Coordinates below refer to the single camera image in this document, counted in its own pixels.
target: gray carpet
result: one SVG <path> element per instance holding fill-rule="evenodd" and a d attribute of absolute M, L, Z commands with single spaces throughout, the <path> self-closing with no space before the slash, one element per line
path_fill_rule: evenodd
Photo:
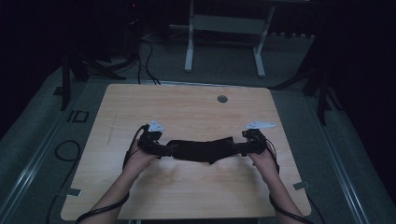
<path fill-rule="evenodd" d="M 256 76 L 250 48 L 225 44 L 218 47 L 214 43 L 198 39 L 192 71 L 185 73 L 183 71 L 186 53 L 184 34 L 177 35 L 167 42 L 154 41 L 156 39 L 155 35 L 147 37 L 154 49 L 148 68 L 151 74 L 163 83 L 172 81 L 248 87 L 272 86 L 294 76 L 312 42 L 312 39 L 304 37 L 267 38 L 262 53 L 267 76 L 259 78 Z M 141 57 L 144 62 L 148 55 L 149 45 L 143 45 Z M 137 66 L 120 72 L 120 75 L 128 77 L 123 82 L 136 83 L 136 72 Z M 145 72 L 142 73 L 142 78 L 148 78 Z M 55 88 L 61 85 L 60 71 L 57 71 L 46 80 L 21 117 L 2 139 L 0 143 L 1 203 L 11 192 L 26 163 L 35 151 L 42 147 L 42 140 L 48 134 L 53 134 L 48 142 L 49 153 L 45 155 L 41 168 L 9 223 L 45 223 L 51 200 L 72 166 L 72 162 L 59 161 L 54 155 L 54 149 L 68 139 L 78 141 L 84 148 L 106 86 L 111 82 L 116 81 L 92 77 L 86 84 L 73 82 L 74 102 L 68 111 L 60 112 L 61 97 L 52 95 Z M 356 223 L 329 159 L 328 144 L 321 133 L 322 127 L 312 112 L 312 108 L 316 107 L 317 99 L 302 96 L 303 85 L 304 81 L 283 91 L 272 91 L 272 93 L 300 175 L 311 185 L 306 191 L 318 206 L 326 223 Z M 67 122 L 70 110 L 89 111 L 87 122 Z M 56 120 L 61 120 L 61 125 L 56 129 L 56 133 L 49 133 L 53 130 L 51 128 Z M 326 131 L 346 167 L 369 221 L 396 223 L 395 207 L 384 191 L 346 114 L 332 106 L 332 110 L 326 112 L 326 120 L 328 123 Z M 77 149 L 74 145 L 67 144 L 62 147 L 62 155 L 74 158 Z M 53 206 L 50 223 L 65 223 L 60 218 L 64 203 L 63 194 Z M 320 223 L 315 209 L 308 218 Z M 256 223 L 256 220 L 168 220 L 160 223 Z M 262 223 L 276 223 L 276 219 L 264 218 Z"/>

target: forearm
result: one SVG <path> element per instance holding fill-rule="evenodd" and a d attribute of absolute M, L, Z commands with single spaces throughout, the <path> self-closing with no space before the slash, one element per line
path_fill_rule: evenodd
<path fill-rule="evenodd" d="M 283 184 L 279 176 L 268 181 L 267 185 L 268 189 L 270 190 L 271 197 L 277 204 L 277 206 L 299 217 L 303 216 L 297 205 L 294 203 L 293 199 L 290 197 L 285 185 Z M 276 211 L 276 216 L 278 217 L 279 222 L 282 224 L 301 223 L 291 217 L 287 217 L 279 213 L 278 211 Z"/>
<path fill-rule="evenodd" d="M 120 174 L 117 180 L 111 185 L 107 192 L 102 198 L 92 207 L 92 210 L 107 207 L 111 204 L 118 203 L 128 194 L 130 188 L 134 184 L 134 181 L 138 178 L 138 172 L 124 171 Z M 120 213 L 121 206 L 109 210 L 107 212 L 88 217 L 82 220 L 80 223 L 115 223 Z"/>

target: wooden table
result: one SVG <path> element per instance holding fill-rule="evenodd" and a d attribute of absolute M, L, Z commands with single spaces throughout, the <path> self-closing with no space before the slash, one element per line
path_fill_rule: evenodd
<path fill-rule="evenodd" d="M 228 98 L 218 101 L 219 95 Z M 276 107 L 267 89 L 209 86 L 109 85 L 68 196 L 62 218 L 75 220 L 101 198 L 121 172 L 126 150 L 137 129 L 156 119 L 165 127 L 160 143 L 211 141 L 241 132 L 253 120 L 273 122 L 261 129 L 276 147 L 280 176 L 304 215 L 311 208 Z M 154 161 L 131 189 L 119 219 L 269 217 L 275 212 L 251 159 L 240 155 L 213 165 L 162 158 Z"/>

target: black cable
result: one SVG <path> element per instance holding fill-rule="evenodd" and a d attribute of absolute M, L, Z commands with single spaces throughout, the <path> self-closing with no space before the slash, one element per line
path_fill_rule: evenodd
<path fill-rule="evenodd" d="M 311 197 L 309 197 L 308 194 L 306 194 L 306 197 L 308 197 L 308 201 L 312 203 L 312 206 L 314 206 L 315 210 L 317 210 L 317 213 L 320 217 L 320 220 L 322 221 L 323 224 L 325 224 L 326 222 L 324 221 L 323 215 L 320 213 L 317 205 L 314 203 L 314 201 L 312 201 Z"/>
<path fill-rule="evenodd" d="M 139 62 L 139 68 L 137 70 L 137 83 L 141 84 L 140 83 L 140 74 L 141 74 L 142 68 L 145 68 L 144 71 L 147 72 L 147 74 L 151 78 L 152 82 L 154 82 L 155 85 L 157 85 L 157 82 L 158 82 L 159 85 L 161 85 L 160 81 L 149 72 L 149 70 L 147 69 L 147 67 L 145 65 L 142 64 L 142 60 L 140 58 L 140 54 L 139 53 L 137 54 L 137 60 Z"/>
<path fill-rule="evenodd" d="M 302 223 L 305 223 L 305 224 L 314 224 L 313 222 L 311 222 L 310 220 L 308 220 L 308 219 L 306 219 L 306 218 L 304 218 L 304 217 L 297 216 L 297 215 L 295 215 L 295 214 L 293 214 L 293 213 L 287 212 L 287 211 L 283 210 L 282 208 L 280 208 L 280 207 L 275 203 L 275 201 L 274 201 L 274 199 L 272 198 L 271 194 L 270 194 L 270 203 L 271 203 L 271 205 L 275 208 L 276 211 L 280 212 L 281 214 L 283 214 L 283 215 L 285 215 L 285 216 L 287 216 L 287 217 L 291 217 L 291 218 L 293 218 L 294 220 L 297 220 L 297 221 L 302 222 Z"/>
<path fill-rule="evenodd" d="M 146 60 L 146 71 L 147 71 L 148 75 L 151 77 L 151 79 L 153 80 L 153 82 L 154 82 L 155 85 L 157 85 L 157 84 L 158 84 L 158 85 L 161 85 L 160 80 L 158 80 L 158 78 L 156 78 L 155 76 L 153 76 L 153 75 L 150 73 L 150 71 L 149 71 L 149 59 L 150 59 L 151 54 L 152 54 L 152 45 L 151 45 L 148 41 L 146 41 L 146 40 L 144 40 L 144 39 L 142 39 L 142 43 L 145 43 L 145 44 L 149 45 L 149 47 L 150 47 L 150 51 L 149 51 L 149 54 L 148 54 L 148 58 L 147 58 L 147 60 Z"/>
<path fill-rule="evenodd" d="M 61 146 L 65 145 L 65 144 L 67 144 L 67 143 L 73 143 L 73 144 L 75 144 L 75 145 L 77 146 L 78 154 L 77 154 L 77 156 L 76 156 L 74 159 L 65 159 L 65 158 L 63 158 L 63 157 L 61 157 L 61 156 L 59 155 L 59 149 L 61 148 Z M 61 191 L 64 189 L 64 185 L 66 184 L 66 182 L 67 182 L 67 180 L 69 179 L 70 175 L 71 175 L 71 174 L 73 173 L 73 171 L 76 169 L 76 165 L 77 165 L 79 159 L 81 158 L 81 146 L 79 145 L 78 142 L 76 142 L 76 141 L 74 141 L 74 140 L 66 140 L 66 141 L 63 141 L 61 144 L 59 144 L 59 145 L 55 148 L 55 156 L 56 156 L 56 158 L 58 158 L 58 159 L 61 160 L 61 161 L 73 161 L 74 163 L 73 163 L 73 166 L 72 166 L 72 168 L 70 169 L 69 173 L 67 174 L 66 178 L 64 179 L 64 182 L 63 182 L 62 185 L 60 186 L 58 192 L 55 194 L 55 196 L 54 196 L 53 199 L 52 199 L 52 202 L 51 202 L 50 207 L 49 207 L 49 211 L 47 212 L 47 217 L 46 217 L 46 223 L 47 223 L 47 224 L 50 224 L 50 213 L 51 213 L 51 211 L 52 211 L 52 207 L 53 207 L 53 205 L 55 204 L 56 199 L 57 199 L 58 196 L 60 195 Z"/>
<path fill-rule="evenodd" d="M 136 140 L 136 137 L 137 137 L 137 135 L 140 133 L 140 131 L 142 131 L 143 130 L 143 127 L 144 126 L 141 126 L 137 131 L 136 131 L 136 133 L 134 134 L 134 138 L 132 139 L 132 143 L 131 143 L 131 145 L 129 146 L 129 149 L 128 149 L 128 151 L 126 152 L 126 155 L 125 155 L 125 158 L 124 158 L 124 162 L 123 162 L 123 164 L 122 164 L 122 170 L 123 170 L 123 168 L 125 167 L 125 164 L 126 164 L 126 162 L 129 160 L 129 158 L 131 158 L 131 156 L 132 155 L 134 155 L 138 150 L 136 150 L 135 152 L 133 152 L 133 153 L 131 153 L 131 149 L 132 149 L 132 146 L 134 145 L 134 141 Z"/>
<path fill-rule="evenodd" d="M 93 216 L 96 216 L 98 214 L 101 214 L 101 213 L 113 210 L 115 208 L 118 208 L 118 207 L 122 206 L 124 203 L 126 203 L 126 201 L 128 201 L 128 199 L 129 199 L 129 192 L 121 201 L 119 201 L 117 203 L 113 203 L 113 204 L 111 204 L 109 206 L 106 206 L 106 207 L 103 207 L 103 208 L 98 208 L 98 209 L 95 209 L 95 210 L 91 210 L 91 211 L 89 211 L 87 213 L 82 214 L 76 220 L 76 224 L 80 223 L 82 220 L 84 220 L 84 219 L 86 219 L 88 217 L 93 217 Z"/>

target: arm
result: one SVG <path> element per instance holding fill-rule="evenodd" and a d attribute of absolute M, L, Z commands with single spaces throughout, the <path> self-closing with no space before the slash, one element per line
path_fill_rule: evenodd
<path fill-rule="evenodd" d="M 106 207 L 121 201 L 128 194 L 140 173 L 142 173 L 150 165 L 151 161 L 156 158 L 156 156 L 148 155 L 142 150 L 139 150 L 137 139 L 132 146 L 131 152 L 135 153 L 129 158 L 120 176 L 91 210 Z M 80 223 L 115 223 L 120 210 L 121 206 L 96 216 L 88 217 Z"/>
<path fill-rule="evenodd" d="M 268 150 L 264 150 L 264 152 L 260 155 L 256 153 L 249 153 L 248 156 L 253 160 L 253 165 L 256 166 L 256 168 L 259 170 L 259 173 L 262 175 L 262 180 L 267 184 L 275 203 L 283 210 L 303 217 L 303 214 L 290 197 L 285 185 L 280 179 L 276 169 L 276 164 L 271 157 L 270 152 Z M 301 223 L 291 217 L 287 217 L 279 213 L 278 211 L 276 211 L 276 216 L 279 219 L 279 222 L 282 224 Z"/>

